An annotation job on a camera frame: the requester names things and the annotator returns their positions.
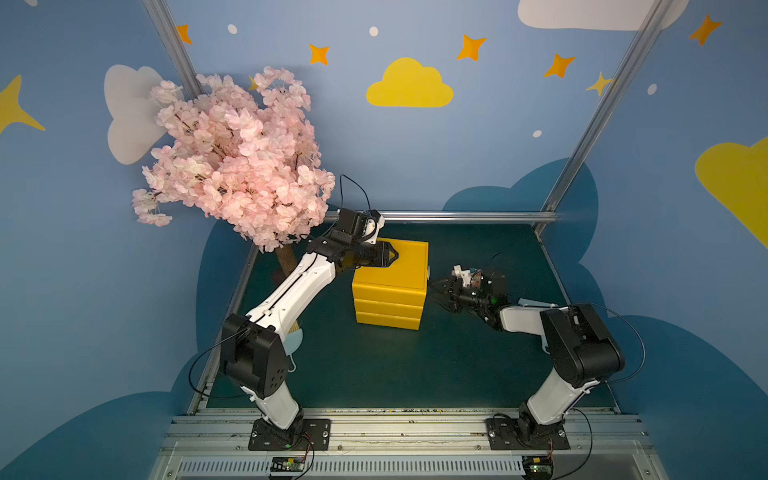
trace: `white cloud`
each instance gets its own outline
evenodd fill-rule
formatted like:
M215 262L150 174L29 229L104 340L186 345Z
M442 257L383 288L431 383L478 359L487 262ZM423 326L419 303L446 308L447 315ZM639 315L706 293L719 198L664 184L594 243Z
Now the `white cloud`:
M520 0L518 17L529 27L585 30L638 30L654 0ZM677 20L688 0L674 0L664 18Z
M153 68L135 71L125 65L112 65L104 76L104 99L114 119L107 143L123 165L139 161L165 134L165 128L154 121L160 107L149 98L150 89L162 80Z

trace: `stacked yellow boxes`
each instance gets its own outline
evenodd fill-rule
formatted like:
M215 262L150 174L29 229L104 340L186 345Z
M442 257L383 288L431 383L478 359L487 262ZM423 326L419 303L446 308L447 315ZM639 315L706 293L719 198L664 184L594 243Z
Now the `stacked yellow boxes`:
M387 268L361 267L352 281L357 323L418 330L427 296L429 244L388 241L399 258Z

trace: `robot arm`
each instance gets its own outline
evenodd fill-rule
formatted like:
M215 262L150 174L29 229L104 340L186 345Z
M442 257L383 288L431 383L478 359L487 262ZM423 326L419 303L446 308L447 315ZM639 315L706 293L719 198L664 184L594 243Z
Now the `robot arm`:
M336 274L357 266L387 267L398 258L389 242L379 241L384 217L341 210L338 224L310 243L296 269L246 317L231 315L222 327L220 364L223 372L250 396L264 422L286 444L301 436L303 415L285 378L283 348L291 326Z
M520 406L512 429L518 441L505 440L514 449L549 448L549 439L561 440L559 432L568 410L624 368L621 350L592 305L511 305L503 276L486 276L481 270L462 270L458 265L451 277L432 287L442 295L438 302L448 311L460 312L467 307L493 329L541 336L554 366L539 390ZM489 433L498 432L500 425L507 423L498 419L489 422Z

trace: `vent grille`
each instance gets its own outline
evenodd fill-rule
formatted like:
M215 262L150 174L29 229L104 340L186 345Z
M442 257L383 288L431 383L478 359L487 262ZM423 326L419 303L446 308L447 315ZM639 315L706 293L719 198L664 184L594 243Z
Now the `vent grille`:
M264 473L269 463L265 460L243 460L234 458L231 460L184 460L179 465L179 477L194 476L201 477L211 473Z
M179 465L175 478L263 478L270 470L266 458L196 457L185 458ZM524 475L522 457L519 455L491 458L471 456L403 456L316 458L312 471L306 476L484 476Z

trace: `pink flower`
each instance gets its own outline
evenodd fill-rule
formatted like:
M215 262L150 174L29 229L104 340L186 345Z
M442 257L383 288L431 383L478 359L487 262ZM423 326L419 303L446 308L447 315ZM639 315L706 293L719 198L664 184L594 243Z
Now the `pink flower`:
M266 67L253 79L265 108L230 76L199 75L210 93L190 101L171 82L153 90L169 104L157 122L176 141L153 149L157 163L142 169L152 191L134 192L140 222L167 225L158 204L181 201L272 251L323 221L335 177L319 169L315 129L304 115L310 96L285 69Z

